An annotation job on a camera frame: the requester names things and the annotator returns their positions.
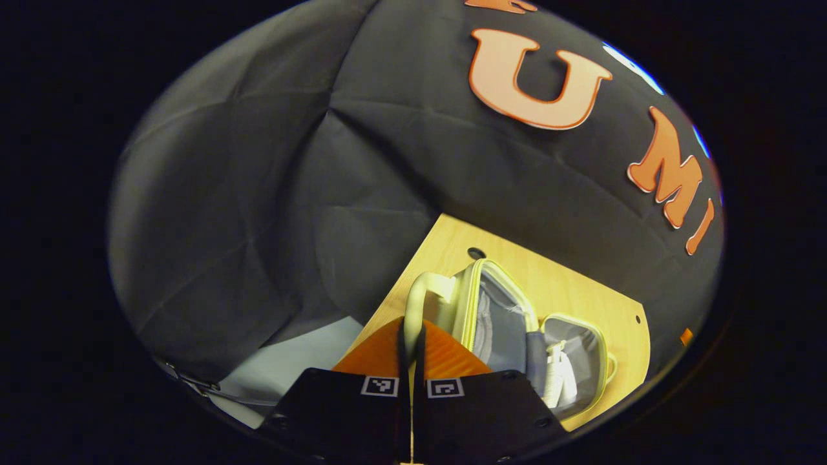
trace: black cloth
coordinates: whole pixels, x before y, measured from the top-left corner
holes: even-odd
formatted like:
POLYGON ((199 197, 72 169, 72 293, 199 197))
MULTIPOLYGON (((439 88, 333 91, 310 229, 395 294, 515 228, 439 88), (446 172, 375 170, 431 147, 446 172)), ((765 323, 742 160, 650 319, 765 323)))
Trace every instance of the black cloth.
POLYGON ((641 302, 650 373, 715 290, 719 186, 681 109, 547 12, 435 0, 306 2, 193 66, 123 152, 113 284, 154 354, 217 381, 263 344, 366 322, 442 212, 641 302), (560 93, 560 49, 614 78, 579 127, 530 127, 471 92, 481 27, 540 44, 518 77, 535 98, 560 93), (704 176, 679 230, 626 177, 652 140, 652 105, 704 176), (688 256, 707 198, 715 220, 688 256))

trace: orange letter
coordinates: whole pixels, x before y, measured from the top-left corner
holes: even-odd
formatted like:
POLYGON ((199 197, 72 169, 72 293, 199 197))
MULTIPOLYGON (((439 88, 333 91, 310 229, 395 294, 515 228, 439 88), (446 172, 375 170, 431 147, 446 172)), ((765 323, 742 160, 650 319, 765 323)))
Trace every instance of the orange letter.
POLYGON ((526 10, 530 12, 537 11, 537 7, 521 0, 466 0, 466 5, 469 7, 491 8, 492 10, 517 13, 520 15, 524 15, 526 10))
POLYGON ((493 29, 476 29, 471 35, 480 42, 468 77, 471 90, 497 112, 530 126, 542 129, 579 126, 595 106, 600 80, 612 79, 612 74, 594 61, 558 50, 557 56, 568 63, 566 81, 560 97, 544 102, 526 95, 517 86, 525 52, 539 49, 537 42, 493 29))
POLYGON ((675 195, 663 206, 663 214, 678 229, 683 225, 683 217, 695 197, 703 175, 694 156, 689 156, 681 163, 677 130, 669 118, 655 107, 650 107, 649 112, 655 120, 652 145, 640 163, 629 165, 626 174, 643 192, 652 192, 657 186, 655 201, 659 204, 675 195), (659 183, 655 180, 658 170, 661 172, 659 183))
POLYGON ((704 219, 700 222, 700 226, 698 226, 698 230, 695 231, 695 234, 692 234, 692 237, 686 241, 686 253, 693 255, 695 254, 695 251, 698 250, 698 244, 700 243, 700 240, 704 238, 706 230, 709 229, 710 223, 712 223, 712 218, 715 218, 715 206, 712 204, 712 199, 707 199, 704 219))

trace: blue light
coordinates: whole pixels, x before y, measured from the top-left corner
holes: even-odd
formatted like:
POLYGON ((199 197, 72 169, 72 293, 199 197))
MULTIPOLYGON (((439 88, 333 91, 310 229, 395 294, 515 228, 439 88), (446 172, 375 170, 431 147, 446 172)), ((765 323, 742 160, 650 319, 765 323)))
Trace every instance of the blue light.
POLYGON ((612 55, 612 57, 615 60, 619 61, 623 66, 629 68, 635 74, 642 77, 643 80, 646 81, 646 84, 649 84, 649 87, 651 87, 652 89, 655 89, 655 92, 657 92, 661 95, 664 95, 663 90, 661 89, 661 87, 659 85, 657 85, 657 83, 655 82, 655 79, 652 79, 652 76, 647 74, 647 72, 644 71, 643 68, 641 68, 640 66, 637 66, 629 58, 626 58, 626 56, 624 54, 622 54, 619 51, 615 50, 614 48, 612 48, 609 44, 607 44, 605 42, 603 42, 603 50, 606 50, 606 53, 608 53, 609 55, 612 55))
POLYGON ((700 133, 698 132, 698 128, 693 126, 692 131, 695 132, 695 139, 698 140, 698 143, 700 144, 700 148, 704 149, 704 155, 706 155, 706 158, 711 159, 712 157, 710 157, 710 152, 708 150, 706 150, 706 144, 704 143, 704 140, 700 137, 700 133))

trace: letter m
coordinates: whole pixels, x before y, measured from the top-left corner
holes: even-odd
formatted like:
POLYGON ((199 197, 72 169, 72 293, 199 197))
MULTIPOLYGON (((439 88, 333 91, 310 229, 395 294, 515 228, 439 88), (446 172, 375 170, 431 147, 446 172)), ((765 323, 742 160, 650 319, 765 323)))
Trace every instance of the letter m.
POLYGON ((677 130, 669 118, 655 107, 650 107, 649 112, 655 120, 652 144, 643 160, 629 165, 626 174, 643 192, 652 192, 657 187, 655 201, 659 204, 672 198, 663 206, 663 215, 673 228, 678 229, 683 226, 686 211, 703 175, 694 156, 681 163, 677 130))

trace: wooden surface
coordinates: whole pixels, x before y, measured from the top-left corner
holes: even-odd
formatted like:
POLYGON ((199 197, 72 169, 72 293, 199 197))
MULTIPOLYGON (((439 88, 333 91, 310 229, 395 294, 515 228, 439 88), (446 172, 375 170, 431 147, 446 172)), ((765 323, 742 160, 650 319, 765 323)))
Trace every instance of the wooden surface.
POLYGON ((434 224, 402 276, 348 349, 371 333, 404 315, 408 291, 417 276, 433 271, 453 276, 473 262, 468 248, 481 249, 522 287, 537 316, 569 314, 603 332, 619 370, 600 402, 590 411, 563 421, 569 431, 578 428, 623 399, 643 383, 649 365, 649 329, 643 306, 610 288, 543 256, 443 214, 434 224))

